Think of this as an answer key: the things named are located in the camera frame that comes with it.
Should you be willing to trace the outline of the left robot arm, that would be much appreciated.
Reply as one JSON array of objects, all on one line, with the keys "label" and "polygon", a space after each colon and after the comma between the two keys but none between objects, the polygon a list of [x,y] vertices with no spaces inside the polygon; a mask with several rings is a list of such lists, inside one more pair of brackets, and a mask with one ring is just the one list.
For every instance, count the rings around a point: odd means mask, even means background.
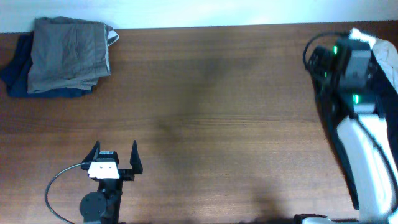
[{"label": "left robot arm", "polygon": [[115,151],[102,151],[100,142],[83,159],[81,169],[98,183],[98,189],[86,194],[80,202],[80,213],[84,223],[118,224],[123,194],[123,183],[132,182],[136,175],[143,173],[143,166],[134,141],[129,159],[131,168],[120,169]]}]

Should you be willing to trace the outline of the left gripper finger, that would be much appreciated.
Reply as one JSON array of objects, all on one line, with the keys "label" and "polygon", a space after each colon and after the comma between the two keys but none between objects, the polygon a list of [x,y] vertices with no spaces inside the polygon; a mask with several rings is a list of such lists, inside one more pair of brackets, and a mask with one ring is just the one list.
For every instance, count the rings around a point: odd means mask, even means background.
[{"label": "left gripper finger", "polygon": [[83,162],[91,162],[95,160],[98,157],[99,152],[100,152],[100,142],[96,141],[92,150],[87,154]]},{"label": "left gripper finger", "polygon": [[131,156],[130,156],[130,165],[133,170],[134,175],[143,174],[143,166],[141,159],[139,157],[138,149],[137,149],[137,141],[134,140],[132,144]]}]

